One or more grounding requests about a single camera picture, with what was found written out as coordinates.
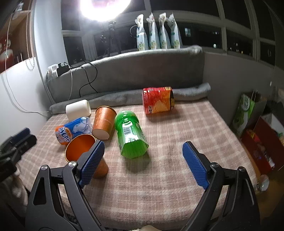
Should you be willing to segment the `black light tripod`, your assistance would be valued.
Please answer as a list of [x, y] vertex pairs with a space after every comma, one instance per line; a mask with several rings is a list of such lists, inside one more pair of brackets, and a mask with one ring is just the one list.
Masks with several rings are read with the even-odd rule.
[[108, 32], [106, 36], [101, 36], [101, 41], [105, 45], [107, 57], [110, 57], [111, 50], [113, 47], [116, 48], [118, 54], [121, 54], [121, 44], [118, 36], [118, 32], [116, 32], [116, 21], [108, 22]]

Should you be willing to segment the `red cardboard box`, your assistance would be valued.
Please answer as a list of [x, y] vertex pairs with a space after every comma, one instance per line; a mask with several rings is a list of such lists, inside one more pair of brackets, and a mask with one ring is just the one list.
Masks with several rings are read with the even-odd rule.
[[241, 135], [261, 174], [270, 174], [283, 168], [283, 124], [273, 114], [260, 116], [255, 127]]

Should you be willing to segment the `green plastic bottle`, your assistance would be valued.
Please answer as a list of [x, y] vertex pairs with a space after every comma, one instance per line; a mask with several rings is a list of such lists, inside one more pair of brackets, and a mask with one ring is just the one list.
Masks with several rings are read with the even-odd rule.
[[134, 159], [147, 152], [149, 144], [134, 112], [119, 112], [115, 117], [114, 125], [118, 135], [120, 153], [123, 157]]

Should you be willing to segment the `red chip canister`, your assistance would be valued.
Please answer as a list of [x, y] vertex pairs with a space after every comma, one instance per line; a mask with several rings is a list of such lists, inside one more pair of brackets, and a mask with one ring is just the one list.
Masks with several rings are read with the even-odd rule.
[[171, 111], [175, 105], [171, 87], [144, 88], [142, 100], [144, 112], [147, 115]]

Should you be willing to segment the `white power strip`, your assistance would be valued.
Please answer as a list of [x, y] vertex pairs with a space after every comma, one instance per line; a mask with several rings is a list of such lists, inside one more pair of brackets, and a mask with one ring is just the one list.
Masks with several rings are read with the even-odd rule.
[[47, 77], [57, 78], [68, 71], [69, 71], [68, 65], [62, 65], [61, 63], [56, 63], [48, 67]]

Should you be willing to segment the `white green pouch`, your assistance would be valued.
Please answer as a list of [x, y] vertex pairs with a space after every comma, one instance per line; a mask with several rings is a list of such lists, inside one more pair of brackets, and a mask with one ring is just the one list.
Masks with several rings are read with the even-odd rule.
[[157, 26], [155, 23], [154, 15], [151, 13], [148, 18], [146, 18], [149, 27], [149, 48], [151, 50], [160, 49], [159, 35]]
[[179, 28], [178, 28], [178, 25], [177, 25], [177, 22], [175, 20], [173, 13], [167, 18], [167, 23], [168, 23], [168, 26], [170, 27], [171, 47], [173, 49], [182, 48], [180, 31], [179, 31]]
[[168, 33], [165, 29], [165, 22], [166, 22], [166, 13], [162, 13], [159, 15], [159, 41], [160, 41], [160, 48], [161, 49], [170, 49], [170, 39], [168, 37]]
[[148, 50], [148, 39], [144, 29], [143, 23], [143, 14], [140, 14], [135, 19], [135, 23], [137, 25], [136, 29], [136, 40], [137, 40], [137, 49], [139, 51]]

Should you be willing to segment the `grey rolled blanket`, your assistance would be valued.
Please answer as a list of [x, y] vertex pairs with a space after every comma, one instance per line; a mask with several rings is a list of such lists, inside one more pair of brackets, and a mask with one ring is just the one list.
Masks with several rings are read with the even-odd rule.
[[[175, 101], [196, 101], [205, 98], [211, 91], [209, 83], [203, 83], [198, 86], [190, 88], [178, 88], [173, 89], [173, 96]], [[50, 112], [52, 115], [64, 114], [65, 107], [68, 104], [75, 103], [81, 100], [87, 100], [92, 109], [107, 105], [123, 106], [123, 105], [140, 105], [143, 103], [142, 90], [127, 90], [121, 92], [102, 92], [83, 96], [81, 98], [63, 101], [50, 106]]]

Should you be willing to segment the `grey sofa backrest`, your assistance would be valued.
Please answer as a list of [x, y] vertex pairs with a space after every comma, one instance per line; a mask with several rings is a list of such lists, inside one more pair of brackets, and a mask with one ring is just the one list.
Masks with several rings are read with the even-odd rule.
[[203, 83], [205, 54], [200, 46], [128, 52], [75, 67], [48, 78], [56, 103], [82, 96], [148, 87], [189, 88]]

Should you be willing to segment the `orange paper cup with lettering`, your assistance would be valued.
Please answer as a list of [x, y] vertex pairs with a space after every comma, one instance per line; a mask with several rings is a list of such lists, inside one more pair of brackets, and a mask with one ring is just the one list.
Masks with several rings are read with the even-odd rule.
[[[95, 144], [96, 138], [90, 134], [82, 134], [72, 139], [71, 142], [66, 146], [65, 159], [66, 161], [77, 161], [79, 157], [89, 151], [89, 149]], [[108, 173], [108, 165], [104, 158], [101, 159], [96, 171], [93, 175], [94, 179], [101, 179]]]

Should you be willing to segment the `white plastic cup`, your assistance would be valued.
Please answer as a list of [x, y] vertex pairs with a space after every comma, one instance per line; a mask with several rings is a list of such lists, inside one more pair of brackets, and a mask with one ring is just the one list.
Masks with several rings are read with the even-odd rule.
[[77, 101], [66, 105], [65, 112], [69, 121], [91, 115], [91, 107], [87, 100]]

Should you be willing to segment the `green paper shopping bag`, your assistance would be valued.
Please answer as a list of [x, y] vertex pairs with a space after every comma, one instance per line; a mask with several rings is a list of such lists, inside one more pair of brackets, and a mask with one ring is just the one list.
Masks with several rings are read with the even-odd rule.
[[237, 137], [241, 137], [243, 131], [254, 125], [263, 113], [267, 99], [258, 91], [243, 92], [234, 115], [231, 129]]

